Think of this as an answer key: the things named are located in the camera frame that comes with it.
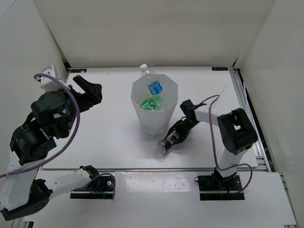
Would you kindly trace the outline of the clear bottle black label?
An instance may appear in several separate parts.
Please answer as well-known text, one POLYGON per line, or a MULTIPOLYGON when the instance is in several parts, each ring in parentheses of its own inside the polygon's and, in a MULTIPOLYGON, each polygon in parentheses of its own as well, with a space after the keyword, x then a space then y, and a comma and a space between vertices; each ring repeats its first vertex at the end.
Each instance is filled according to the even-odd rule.
POLYGON ((170 150, 171 143, 160 141, 156 144, 156 149, 159 153, 165 154, 168 150, 170 150))

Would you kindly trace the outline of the green plastic bottle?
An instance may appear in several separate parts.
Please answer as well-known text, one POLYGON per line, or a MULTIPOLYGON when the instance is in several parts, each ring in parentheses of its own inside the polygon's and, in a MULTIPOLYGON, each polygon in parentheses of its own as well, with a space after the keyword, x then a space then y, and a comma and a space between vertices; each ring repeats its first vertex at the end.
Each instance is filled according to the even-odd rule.
POLYGON ((145 111, 161 111, 164 105, 164 99, 160 95, 152 96, 144 100, 140 107, 145 111))

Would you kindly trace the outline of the clear bottle blue label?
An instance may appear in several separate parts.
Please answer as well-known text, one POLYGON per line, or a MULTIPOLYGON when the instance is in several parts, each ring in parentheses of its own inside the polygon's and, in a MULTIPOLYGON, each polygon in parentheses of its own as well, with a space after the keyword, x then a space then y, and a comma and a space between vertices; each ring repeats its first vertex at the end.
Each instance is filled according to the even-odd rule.
POLYGON ((140 69, 142 71, 141 78, 144 79, 150 93, 152 95, 159 95, 163 91, 163 88, 156 76, 156 73, 151 70, 146 64, 140 65, 140 69))

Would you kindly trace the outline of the clear unlabelled plastic bottle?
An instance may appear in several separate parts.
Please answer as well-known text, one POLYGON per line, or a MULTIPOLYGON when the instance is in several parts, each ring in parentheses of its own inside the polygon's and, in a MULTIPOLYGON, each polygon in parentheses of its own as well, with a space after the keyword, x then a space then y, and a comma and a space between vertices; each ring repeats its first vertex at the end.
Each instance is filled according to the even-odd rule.
POLYGON ((155 111, 164 111, 171 105, 171 97, 169 95, 158 95, 156 99, 155 111))

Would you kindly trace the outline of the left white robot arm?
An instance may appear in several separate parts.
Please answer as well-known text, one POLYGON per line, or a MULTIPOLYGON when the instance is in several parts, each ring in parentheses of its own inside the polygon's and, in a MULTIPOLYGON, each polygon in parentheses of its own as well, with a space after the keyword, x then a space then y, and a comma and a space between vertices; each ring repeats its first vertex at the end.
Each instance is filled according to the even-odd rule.
POLYGON ((80 114, 102 101, 102 86, 75 76, 83 92, 55 79, 57 89, 42 94, 31 104, 31 112, 10 141, 9 165, 2 175, 0 190, 2 215, 6 221, 35 214, 51 199, 72 190, 94 191, 101 186, 101 176, 91 165, 57 180, 37 179, 38 170, 50 158, 56 140, 72 141, 80 124, 80 114))

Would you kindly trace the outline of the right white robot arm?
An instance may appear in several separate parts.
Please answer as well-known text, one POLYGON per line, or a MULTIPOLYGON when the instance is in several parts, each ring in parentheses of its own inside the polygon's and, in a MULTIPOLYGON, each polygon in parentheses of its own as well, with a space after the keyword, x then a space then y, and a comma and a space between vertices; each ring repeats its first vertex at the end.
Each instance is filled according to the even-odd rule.
POLYGON ((231 187, 239 166, 252 168, 249 164, 242 163, 241 159, 258 140, 257 133, 246 112, 242 108, 237 108, 223 114, 213 111, 211 107, 198 107, 197 105, 183 108, 182 111, 185 116, 169 129, 163 140, 157 143, 157 151, 165 154, 172 146, 184 142, 198 123, 208 123, 216 167, 207 178, 207 188, 224 190, 231 187), (217 159, 215 151, 214 126, 219 128, 224 145, 224 152, 220 160, 217 159))

